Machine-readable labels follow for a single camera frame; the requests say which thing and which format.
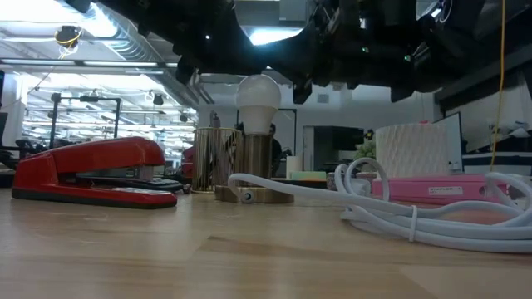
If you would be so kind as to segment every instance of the coiled cable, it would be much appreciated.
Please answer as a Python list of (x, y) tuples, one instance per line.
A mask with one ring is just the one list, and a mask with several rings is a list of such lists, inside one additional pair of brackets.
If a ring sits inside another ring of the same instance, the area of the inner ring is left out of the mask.
[[(382, 179), (383, 199), (357, 195), (351, 185), (351, 173), (362, 163), (373, 165)], [(235, 195), (244, 202), (244, 195), (236, 186), (237, 181), (263, 186), (286, 194), (305, 198), (336, 199), (346, 203), (346, 210), (340, 218), (347, 220), (355, 228), (370, 232), (387, 233), (411, 240), (444, 248), (454, 248), (478, 252), (532, 252), (532, 188), (525, 182), (508, 174), (489, 173), (485, 175), (488, 190), (497, 196), (501, 203), (462, 201), (439, 208), (419, 208), (390, 202), (388, 178), (382, 166), (374, 159), (362, 158), (349, 166), (339, 165), (335, 171), (335, 184), (338, 191), (312, 189), (274, 182), (250, 174), (232, 174), (228, 185)], [(526, 198), (525, 208), (508, 198), (496, 182), (508, 184), (521, 191)], [(441, 218), (449, 213), (460, 211), (488, 211), (502, 213), (508, 220), (497, 224), (462, 223)]]

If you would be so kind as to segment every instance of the wooden desk surface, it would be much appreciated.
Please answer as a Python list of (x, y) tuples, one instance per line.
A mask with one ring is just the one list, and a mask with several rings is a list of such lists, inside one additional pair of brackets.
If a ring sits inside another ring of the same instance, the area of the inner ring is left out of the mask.
[(0, 191), (0, 297), (526, 298), (532, 257), (357, 231), (337, 203), (181, 196), (143, 211), (11, 200)]

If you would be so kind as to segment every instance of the light bulb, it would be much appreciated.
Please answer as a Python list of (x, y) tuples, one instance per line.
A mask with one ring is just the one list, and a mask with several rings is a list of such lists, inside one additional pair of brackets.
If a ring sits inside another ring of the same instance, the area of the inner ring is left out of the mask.
[(252, 75), (240, 82), (236, 106), (245, 134), (268, 135), (272, 119), (281, 105), (281, 90), (265, 75)]

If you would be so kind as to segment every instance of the red stapler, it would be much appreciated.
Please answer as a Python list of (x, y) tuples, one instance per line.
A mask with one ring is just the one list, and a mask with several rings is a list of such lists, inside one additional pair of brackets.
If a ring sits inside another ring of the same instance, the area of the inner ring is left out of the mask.
[(168, 208), (171, 192), (117, 188), (80, 179), (78, 173), (165, 163), (159, 145), (141, 137), (87, 142), (35, 154), (19, 162), (12, 186), (14, 199), (93, 204), (122, 208)]

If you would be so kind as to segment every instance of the sticker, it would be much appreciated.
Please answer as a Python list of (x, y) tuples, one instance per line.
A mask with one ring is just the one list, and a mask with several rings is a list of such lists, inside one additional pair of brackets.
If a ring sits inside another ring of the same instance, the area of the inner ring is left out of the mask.
[(429, 195), (464, 195), (462, 187), (429, 187)]

